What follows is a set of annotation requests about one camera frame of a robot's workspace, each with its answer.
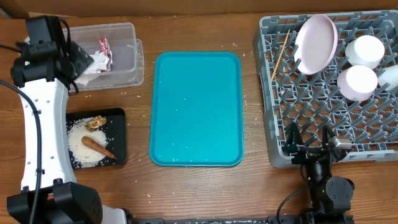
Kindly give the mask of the large white plate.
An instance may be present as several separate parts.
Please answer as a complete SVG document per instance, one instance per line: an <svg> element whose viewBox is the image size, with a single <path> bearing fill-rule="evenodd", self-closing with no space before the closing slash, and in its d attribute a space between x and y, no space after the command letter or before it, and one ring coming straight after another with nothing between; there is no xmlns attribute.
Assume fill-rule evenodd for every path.
<svg viewBox="0 0 398 224"><path fill-rule="evenodd" d="M338 45L338 33L334 22L325 14L316 14L301 27L295 40L295 62L300 59L298 70L305 75L322 71L331 62Z"/></svg>

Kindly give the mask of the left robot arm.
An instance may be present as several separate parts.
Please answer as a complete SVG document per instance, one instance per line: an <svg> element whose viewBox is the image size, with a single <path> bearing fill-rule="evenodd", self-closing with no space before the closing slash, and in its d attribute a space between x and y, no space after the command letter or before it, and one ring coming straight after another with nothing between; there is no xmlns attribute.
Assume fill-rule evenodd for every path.
<svg viewBox="0 0 398 224"><path fill-rule="evenodd" d="M103 205L95 189L78 184L70 162L69 91L92 58L71 40L63 19L40 16L25 24L29 41L19 44L10 85L23 105L25 167L7 211L19 223L132 223L126 209Z"/></svg>

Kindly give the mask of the white tissue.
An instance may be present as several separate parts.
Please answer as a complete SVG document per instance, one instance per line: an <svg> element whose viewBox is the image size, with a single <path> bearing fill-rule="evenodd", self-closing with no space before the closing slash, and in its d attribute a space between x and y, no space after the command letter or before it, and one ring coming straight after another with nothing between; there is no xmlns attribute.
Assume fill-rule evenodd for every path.
<svg viewBox="0 0 398 224"><path fill-rule="evenodd" d="M93 58L94 62L75 80L76 83L84 86L99 77L100 73L110 70L109 57L104 52L97 50L90 57Z"/></svg>

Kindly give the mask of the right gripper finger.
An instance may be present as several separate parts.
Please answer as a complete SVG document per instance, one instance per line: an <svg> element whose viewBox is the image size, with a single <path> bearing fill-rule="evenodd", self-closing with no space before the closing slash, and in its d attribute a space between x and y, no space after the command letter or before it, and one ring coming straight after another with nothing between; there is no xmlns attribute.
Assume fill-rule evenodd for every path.
<svg viewBox="0 0 398 224"><path fill-rule="evenodd" d="M322 127L322 148L330 148L334 147L334 140L335 133L328 125L324 125Z"/></svg>
<svg viewBox="0 0 398 224"><path fill-rule="evenodd" d="M284 152L298 152L300 146L304 146L303 139L296 122L291 122L288 128L288 137L284 145Z"/></svg>

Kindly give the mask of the carrot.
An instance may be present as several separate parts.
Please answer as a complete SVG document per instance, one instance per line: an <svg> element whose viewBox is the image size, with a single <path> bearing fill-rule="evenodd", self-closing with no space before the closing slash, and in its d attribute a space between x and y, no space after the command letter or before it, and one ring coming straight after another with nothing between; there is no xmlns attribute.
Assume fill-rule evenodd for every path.
<svg viewBox="0 0 398 224"><path fill-rule="evenodd" d="M112 159L116 159L116 156L114 154L112 154L110 151L108 151L105 147L103 147L102 145L100 145L98 142L96 142L95 140L93 140L92 138L88 137L88 136L83 136L81 139L81 142L83 145L85 145L86 147L99 152L103 155L105 155L106 157L112 158Z"/></svg>

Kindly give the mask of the pink white bowl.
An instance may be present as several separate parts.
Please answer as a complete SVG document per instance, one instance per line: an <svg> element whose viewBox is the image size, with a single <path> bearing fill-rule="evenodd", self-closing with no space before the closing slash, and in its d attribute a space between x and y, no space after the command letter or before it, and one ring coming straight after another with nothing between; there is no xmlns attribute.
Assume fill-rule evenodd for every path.
<svg viewBox="0 0 398 224"><path fill-rule="evenodd" d="M355 65L342 71L337 79L341 94L351 101L367 100L377 84L376 73L364 65Z"/></svg>

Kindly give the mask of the wooden chopstick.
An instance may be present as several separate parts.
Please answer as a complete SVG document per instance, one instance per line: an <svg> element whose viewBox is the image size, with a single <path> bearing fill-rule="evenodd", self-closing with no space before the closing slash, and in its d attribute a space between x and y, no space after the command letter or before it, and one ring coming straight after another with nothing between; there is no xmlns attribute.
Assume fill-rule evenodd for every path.
<svg viewBox="0 0 398 224"><path fill-rule="evenodd" d="M272 76L271 76L271 82L273 81L273 79L274 79L274 77L275 77L275 75L277 73L277 69L279 67L280 60L281 60L281 58L283 56L283 52L285 50L286 43L287 43L287 41L289 39L289 35L290 35L290 29L288 30L288 32L287 32L287 34L285 36L285 39L284 39L284 43L282 44L282 47L280 49L280 54L278 56L277 62L276 62L275 67L274 67L274 71L273 71Z"/></svg>

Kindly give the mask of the red snack wrapper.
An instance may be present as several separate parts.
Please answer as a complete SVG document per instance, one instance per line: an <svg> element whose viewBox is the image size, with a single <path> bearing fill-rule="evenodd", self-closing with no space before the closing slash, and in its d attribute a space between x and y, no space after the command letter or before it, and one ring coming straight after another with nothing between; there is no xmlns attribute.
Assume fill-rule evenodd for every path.
<svg viewBox="0 0 398 224"><path fill-rule="evenodd" d="M110 72L111 64L113 62L113 53L111 50L111 46L107 38L100 39L99 44L101 47L101 53L106 57L106 59L104 59L102 62L103 68L101 69L101 72Z"/></svg>

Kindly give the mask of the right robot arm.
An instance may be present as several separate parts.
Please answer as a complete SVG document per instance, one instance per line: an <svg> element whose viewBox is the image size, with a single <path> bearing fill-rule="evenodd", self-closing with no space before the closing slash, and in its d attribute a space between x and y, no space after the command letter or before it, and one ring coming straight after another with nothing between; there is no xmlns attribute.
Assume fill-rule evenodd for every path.
<svg viewBox="0 0 398 224"><path fill-rule="evenodd" d="M332 164L343 160L351 151L349 139L334 134L329 126L322 127L321 146L309 146L301 137L295 122L288 128L288 137L283 152L293 155L292 164L300 166L302 178L307 186L290 194L279 205L276 220L282 223L280 211L292 197L309 191L311 208L302 212L293 223L353 223L353 217L346 216L351 209L354 193L352 180L332 175Z"/></svg>

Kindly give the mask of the white cup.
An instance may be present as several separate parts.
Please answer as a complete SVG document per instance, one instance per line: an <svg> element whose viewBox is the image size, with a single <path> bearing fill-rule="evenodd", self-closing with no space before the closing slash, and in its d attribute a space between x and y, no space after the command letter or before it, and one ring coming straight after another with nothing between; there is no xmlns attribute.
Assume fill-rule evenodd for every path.
<svg viewBox="0 0 398 224"><path fill-rule="evenodd" d="M385 71L378 77L379 86L388 83L387 91L394 89L398 84L398 65L385 68Z"/></svg>

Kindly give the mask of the brown food scrap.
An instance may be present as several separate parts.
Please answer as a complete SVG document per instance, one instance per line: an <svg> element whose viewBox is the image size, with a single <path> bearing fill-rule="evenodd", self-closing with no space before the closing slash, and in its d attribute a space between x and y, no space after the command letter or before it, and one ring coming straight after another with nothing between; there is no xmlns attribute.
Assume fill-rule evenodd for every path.
<svg viewBox="0 0 398 224"><path fill-rule="evenodd" d="M85 123L85 129L89 132L96 131L106 124L104 116L96 116Z"/></svg>

